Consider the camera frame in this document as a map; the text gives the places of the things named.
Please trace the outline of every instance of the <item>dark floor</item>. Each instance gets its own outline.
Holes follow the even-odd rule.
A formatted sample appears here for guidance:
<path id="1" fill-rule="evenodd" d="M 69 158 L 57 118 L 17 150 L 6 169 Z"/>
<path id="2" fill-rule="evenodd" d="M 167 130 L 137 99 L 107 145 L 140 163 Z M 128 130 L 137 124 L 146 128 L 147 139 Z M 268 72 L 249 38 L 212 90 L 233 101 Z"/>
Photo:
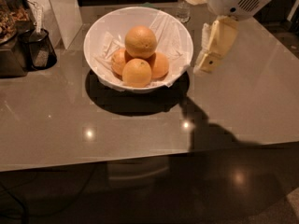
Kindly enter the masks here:
<path id="1" fill-rule="evenodd" d="M 298 57 L 298 36 L 267 29 Z M 295 224 L 298 157 L 289 143 L 0 173 L 0 223 Z"/>

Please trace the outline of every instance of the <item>robotic arm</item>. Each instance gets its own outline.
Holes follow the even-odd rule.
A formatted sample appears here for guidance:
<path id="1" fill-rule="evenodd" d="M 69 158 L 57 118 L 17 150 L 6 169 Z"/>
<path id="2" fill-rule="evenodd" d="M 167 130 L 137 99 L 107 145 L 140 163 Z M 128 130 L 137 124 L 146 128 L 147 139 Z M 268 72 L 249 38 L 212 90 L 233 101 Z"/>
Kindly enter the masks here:
<path id="1" fill-rule="evenodd" d="M 205 24 L 200 51 L 193 72 L 212 72 L 220 63 L 237 37 L 238 21 L 253 17 L 271 0 L 186 0 L 192 5 L 207 3 L 218 18 L 212 25 Z"/>

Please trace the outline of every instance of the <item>bowl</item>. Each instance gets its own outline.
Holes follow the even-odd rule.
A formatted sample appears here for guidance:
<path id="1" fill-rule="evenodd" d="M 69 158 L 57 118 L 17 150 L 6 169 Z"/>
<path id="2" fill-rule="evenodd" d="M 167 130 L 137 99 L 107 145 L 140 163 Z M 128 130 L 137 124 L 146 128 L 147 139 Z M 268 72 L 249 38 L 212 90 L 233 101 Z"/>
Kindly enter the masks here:
<path id="1" fill-rule="evenodd" d="M 110 58 L 114 50 L 124 47 L 124 38 L 136 25 L 148 26 L 158 40 L 156 51 L 169 59 L 169 72 L 160 79 L 152 80 L 148 87 L 133 88 L 123 85 L 121 77 L 113 73 Z M 193 43 L 188 30 L 173 16 L 149 7 L 127 7 L 114 10 L 89 29 L 84 39 L 84 56 L 98 76 L 99 81 L 116 91 L 147 93 L 170 87 L 191 65 Z"/>

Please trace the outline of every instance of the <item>table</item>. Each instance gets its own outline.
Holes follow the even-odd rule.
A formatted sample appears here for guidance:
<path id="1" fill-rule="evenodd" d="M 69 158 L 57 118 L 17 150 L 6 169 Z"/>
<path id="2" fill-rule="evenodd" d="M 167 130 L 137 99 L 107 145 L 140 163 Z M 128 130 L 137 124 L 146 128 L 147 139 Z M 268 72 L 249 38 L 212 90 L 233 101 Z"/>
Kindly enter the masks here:
<path id="1" fill-rule="evenodd" d="M 154 6 L 172 13 L 175 3 Z M 0 171 L 299 141 L 299 61 L 253 18 L 211 75 L 190 69 L 172 89 L 140 96 L 101 85 L 82 44 L 118 7 L 82 7 L 84 25 L 52 68 L 0 80 Z M 192 62 L 214 20 L 192 7 Z"/>

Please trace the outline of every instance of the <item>white napkin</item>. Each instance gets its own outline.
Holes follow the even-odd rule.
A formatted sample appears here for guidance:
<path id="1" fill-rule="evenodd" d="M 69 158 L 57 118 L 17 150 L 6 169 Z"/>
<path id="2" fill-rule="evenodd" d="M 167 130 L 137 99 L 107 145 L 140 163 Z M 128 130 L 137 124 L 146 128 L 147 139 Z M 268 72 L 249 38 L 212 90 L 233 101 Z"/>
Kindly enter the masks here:
<path id="1" fill-rule="evenodd" d="M 175 82 L 173 76 L 181 75 L 182 70 L 189 66 L 187 63 L 188 54 L 183 51 L 181 46 L 178 23 L 172 17 L 159 11 L 149 28 L 155 33 L 158 41 L 156 51 L 166 55 L 170 65 L 168 74 L 163 78 L 152 80 L 148 87 L 161 84 L 170 87 Z M 119 48 L 124 48 L 124 44 L 117 37 L 106 32 L 103 46 L 99 49 L 99 53 L 94 55 L 94 58 L 98 61 L 96 68 L 101 71 L 102 77 L 117 85 L 123 85 L 122 80 L 112 72 L 111 68 L 111 56 Z"/>

